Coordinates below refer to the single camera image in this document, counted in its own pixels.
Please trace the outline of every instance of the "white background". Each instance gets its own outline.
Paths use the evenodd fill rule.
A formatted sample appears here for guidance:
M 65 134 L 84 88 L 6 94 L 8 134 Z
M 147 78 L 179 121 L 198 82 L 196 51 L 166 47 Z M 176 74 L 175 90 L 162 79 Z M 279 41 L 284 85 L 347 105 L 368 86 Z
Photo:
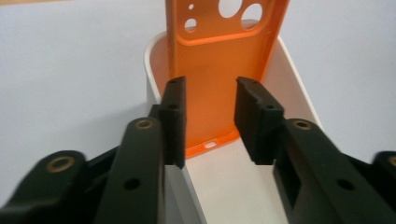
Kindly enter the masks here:
M 164 11 L 164 0 L 0 7 L 0 204 L 41 158 L 91 159 L 146 115 L 143 52 Z M 281 36 L 343 152 L 396 150 L 395 1 L 291 0 Z

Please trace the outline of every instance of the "hole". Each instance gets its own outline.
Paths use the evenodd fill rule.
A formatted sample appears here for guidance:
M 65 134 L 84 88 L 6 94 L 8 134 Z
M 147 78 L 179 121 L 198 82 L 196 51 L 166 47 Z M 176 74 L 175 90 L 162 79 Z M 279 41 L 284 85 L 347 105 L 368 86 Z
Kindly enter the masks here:
M 124 188 L 127 190 L 137 189 L 140 186 L 140 181 L 136 178 L 129 179 L 125 181 Z
M 178 109 L 178 105 L 169 105 L 169 109 Z
M 73 157 L 58 157 L 50 161 L 47 165 L 47 171 L 50 173 L 58 173 L 67 170 L 74 165 Z
M 340 186 L 341 188 L 346 189 L 346 190 L 354 190 L 355 189 L 355 186 L 353 186 L 352 183 L 350 183 L 349 181 L 347 181 L 345 179 L 338 179 L 337 184 L 338 184 L 338 186 Z
M 195 30 L 197 26 L 197 21 L 195 19 L 188 19 L 186 23 L 184 24 L 184 28 L 186 29 L 187 32 L 192 32 Z
M 243 0 L 220 0 L 219 13 L 223 18 L 231 18 L 242 6 Z
M 396 156 L 390 157 L 389 162 L 390 162 L 390 164 L 392 164 L 392 166 L 396 167 Z
M 293 124 L 296 128 L 301 129 L 301 130 L 310 130 L 311 129 L 311 125 L 305 121 L 302 121 L 302 120 L 294 121 Z
M 153 123 L 151 122 L 151 120 L 142 119 L 142 120 L 138 121 L 135 126 L 138 129 L 149 129 L 149 128 L 151 128 L 152 125 L 153 125 Z
M 218 144 L 216 143 L 216 142 L 210 142 L 210 143 L 206 143 L 205 144 L 205 147 L 206 148 L 212 148 L 212 147 L 215 147 L 215 146 L 217 146 Z
M 246 30 L 254 28 L 262 19 L 262 5 L 250 5 L 242 15 L 242 27 Z

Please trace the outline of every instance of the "black plastic part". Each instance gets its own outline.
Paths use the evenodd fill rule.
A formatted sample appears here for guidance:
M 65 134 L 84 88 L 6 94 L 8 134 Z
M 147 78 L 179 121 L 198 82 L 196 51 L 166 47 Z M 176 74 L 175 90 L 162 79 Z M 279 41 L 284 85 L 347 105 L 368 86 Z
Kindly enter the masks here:
M 247 152 L 256 164 L 273 164 L 284 109 L 260 82 L 246 77 L 236 81 L 234 121 Z
M 118 148 L 94 223 L 163 223 L 163 211 L 162 126 L 136 119 Z
M 376 154 L 372 166 L 372 185 L 396 212 L 396 152 Z
M 387 203 L 316 124 L 287 120 L 281 146 L 286 153 L 276 160 L 275 177 L 290 223 L 396 223 Z M 282 180 L 283 167 L 294 170 L 301 186 Z
M 183 168 L 187 122 L 185 77 L 177 77 L 168 81 L 161 105 L 154 105 L 149 116 L 159 119 L 163 126 L 165 164 Z
M 59 151 L 42 159 L 0 210 L 0 223 L 69 223 L 77 218 L 69 207 L 86 186 L 85 169 L 85 158 L 76 151 Z
M 256 164 L 276 160 L 289 223 L 396 223 L 395 152 L 379 154 L 373 166 L 345 156 L 315 123 L 284 120 L 283 108 L 259 82 L 237 82 L 235 124 Z

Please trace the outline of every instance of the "brass insert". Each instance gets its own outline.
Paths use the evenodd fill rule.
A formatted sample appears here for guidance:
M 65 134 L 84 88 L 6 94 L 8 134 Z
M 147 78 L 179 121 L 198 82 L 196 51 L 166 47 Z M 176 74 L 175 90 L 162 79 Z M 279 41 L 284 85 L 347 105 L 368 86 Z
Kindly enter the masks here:
M 302 121 L 302 120 L 296 120 L 293 122 L 294 127 L 301 129 L 301 130 L 310 130 L 312 127 L 309 123 Z
M 139 120 L 139 121 L 136 123 L 135 126 L 136 126 L 136 128 L 138 128 L 138 129 L 149 129 L 149 128 L 152 127 L 152 125 L 154 125 L 154 124 L 152 123 L 151 120 L 142 119 L 142 120 Z
M 47 164 L 47 171 L 49 173 L 59 173 L 61 171 L 67 170 L 72 165 L 74 165 L 75 159 L 69 156 L 63 156 L 53 159 Z

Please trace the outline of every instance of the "white surface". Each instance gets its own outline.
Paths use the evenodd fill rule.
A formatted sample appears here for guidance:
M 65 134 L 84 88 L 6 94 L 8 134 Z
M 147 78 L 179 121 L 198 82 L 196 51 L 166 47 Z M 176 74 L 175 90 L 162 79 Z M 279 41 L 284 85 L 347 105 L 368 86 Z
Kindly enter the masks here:
M 396 150 L 396 1 L 290 0 L 281 36 L 343 152 Z
M 291 0 L 281 35 L 328 135 L 369 161 L 395 150 L 396 2 Z M 145 115 L 142 63 L 163 0 L 0 7 L 0 204 L 34 163 L 92 158 Z

